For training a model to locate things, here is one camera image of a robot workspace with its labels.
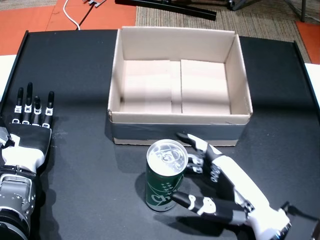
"beige carpet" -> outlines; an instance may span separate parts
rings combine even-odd
[[[0,10],[56,5],[57,0],[0,0]]]
[[[292,1],[295,6],[299,0]],[[208,2],[192,4],[217,11],[216,21],[183,14],[137,7],[136,26],[186,27],[235,31],[240,36],[293,42],[296,41],[303,59],[310,63],[307,50],[295,21],[299,18],[283,0],[262,0],[238,11],[229,11]],[[319,15],[320,0],[307,1],[307,14]]]

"white robotic hand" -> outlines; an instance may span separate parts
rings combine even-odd
[[[202,174],[221,199],[177,191],[172,195],[174,201],[215,222],[248,225],[253,228],[256,240],[284,239],[291,226],[286,212],[272,209],[265,195],[232,158],[196,136],[181,133],[177,136],[199,154],[199,157],[189,154],[187,170]]]
[[[18,91],[12,123],[0,117],[0,239],[28,240],[31,214],[42,192],[37,169],[45,162],[51,142],[54,93],[50,92],[42,122],[41,102],[28,84],[24,112],[23,88]]]

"cardboard box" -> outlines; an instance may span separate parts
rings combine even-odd
[[[234,146],[253,113],[239,36],[233,31],[118,30],[108,101],[116,144],[196,135]]]

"can lid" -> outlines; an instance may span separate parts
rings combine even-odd
[[[155,173],[169,177],[185,170],[188,164],[188,153],[179,142],[163,139],[149,147],[146,159]]]

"aluminum can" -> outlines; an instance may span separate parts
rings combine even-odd
[[[146,153],[146,204],[157,212],[165,212],[175,206],[171,200],[177,191],[188,164],[184,146],[171,139],[152,144]]]

